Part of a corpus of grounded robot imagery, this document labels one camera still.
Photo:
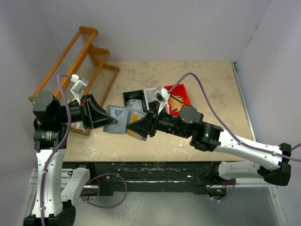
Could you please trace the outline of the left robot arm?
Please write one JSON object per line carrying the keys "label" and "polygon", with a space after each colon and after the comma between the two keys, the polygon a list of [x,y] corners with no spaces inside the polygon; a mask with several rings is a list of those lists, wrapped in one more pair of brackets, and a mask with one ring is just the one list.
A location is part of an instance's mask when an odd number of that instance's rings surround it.
{"label": "left robot arm", "polygon": [[94,170],[78,168],[62,194],[62,166],[67,138],[73,122],[82,122],[86,129],[114,125],[117,120],[106,113],[91,94],[79,102],[61,105],[50,91],[41,91],[33,99],[34,149],[38,162],[38,180],[32,213],[24,218],[25,226],[72,226],[75,203],[84,184],[96,181]]}

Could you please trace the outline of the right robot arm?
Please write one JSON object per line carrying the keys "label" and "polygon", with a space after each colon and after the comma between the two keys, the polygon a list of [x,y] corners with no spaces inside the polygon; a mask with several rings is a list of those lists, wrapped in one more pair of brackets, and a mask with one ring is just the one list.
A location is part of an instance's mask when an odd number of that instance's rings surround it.
{"label": "right robot arm", "polygon": [[143,138],[155,136],[162,131],[182,138],[190,138],[190,145],[203,152],[227,153],[240,158],[238,162],[220,162],[218,168],[209,172],[209,179],[214,184],[235,178],[263,178],[267,183],[286,186],[291,177],[291,146],[265,145],[237,137],[222,127],[204,122],[203,114],[193,106],[182,108],[178,116],[158,112],[153,108],[127,129]]}

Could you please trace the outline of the grey card holder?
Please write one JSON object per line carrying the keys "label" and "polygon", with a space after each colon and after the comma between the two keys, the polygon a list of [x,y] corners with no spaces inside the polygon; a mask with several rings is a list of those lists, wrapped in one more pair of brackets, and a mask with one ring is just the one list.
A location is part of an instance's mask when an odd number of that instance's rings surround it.
{"label": "grey card holder", "polygon": [[131,118],[137,116],[138,119],[143,118],[146,113],[131,107],[122,107],[116,105],[107,105],[106,113],[117,121],[112,125],[104,126],[103,132],[109,134],[125,134],[127,132],[127,125],[131,122]]}

